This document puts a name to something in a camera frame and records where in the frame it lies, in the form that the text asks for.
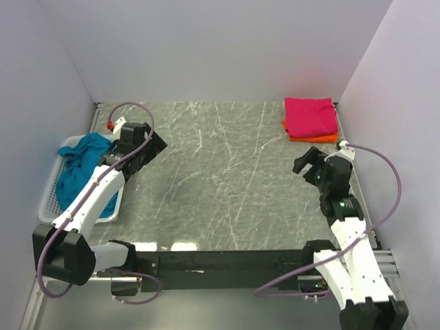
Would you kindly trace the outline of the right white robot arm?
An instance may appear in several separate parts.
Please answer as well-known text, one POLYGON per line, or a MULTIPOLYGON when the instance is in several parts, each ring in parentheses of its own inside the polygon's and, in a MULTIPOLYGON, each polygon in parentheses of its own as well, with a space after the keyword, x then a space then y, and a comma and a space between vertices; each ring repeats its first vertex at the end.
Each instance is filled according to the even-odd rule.
POLYGON ((403 329, 408 307, 388 286, 366 232, 362 207, 351 193, 355 151, 341 142, 327 155, 311 147, 295 159, 293 172, 306 165, 305 181, 320 193, 320 210, 340 246, 315 240, 303 249, 302 268, 320 273, 340 306, 341 329, 403 329))

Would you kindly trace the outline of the pink t shirt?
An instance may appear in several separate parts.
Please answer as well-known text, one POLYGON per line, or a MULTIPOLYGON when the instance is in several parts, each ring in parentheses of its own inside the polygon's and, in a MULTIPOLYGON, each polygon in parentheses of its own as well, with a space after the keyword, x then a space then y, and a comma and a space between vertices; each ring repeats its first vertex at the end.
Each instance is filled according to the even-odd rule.
POLYGON ((290 137, 315 138, 338 132, 332 98, 285 98, 285 125, 290 137))

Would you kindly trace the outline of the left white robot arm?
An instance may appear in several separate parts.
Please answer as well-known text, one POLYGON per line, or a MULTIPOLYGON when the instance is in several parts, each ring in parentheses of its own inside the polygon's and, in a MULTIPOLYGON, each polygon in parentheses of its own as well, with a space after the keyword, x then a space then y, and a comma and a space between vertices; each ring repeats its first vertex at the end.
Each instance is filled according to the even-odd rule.
POLYGON ((124 123, 97 159, 72 203, 49 224, 32 233, 38 278, 84 285, 92 274, 114 268, 121 276, 138 266, 134 244, 112 240, 92 246, 88 239, 101 214, 128 180, 159 155, 167 144, 147 123, 124 123))

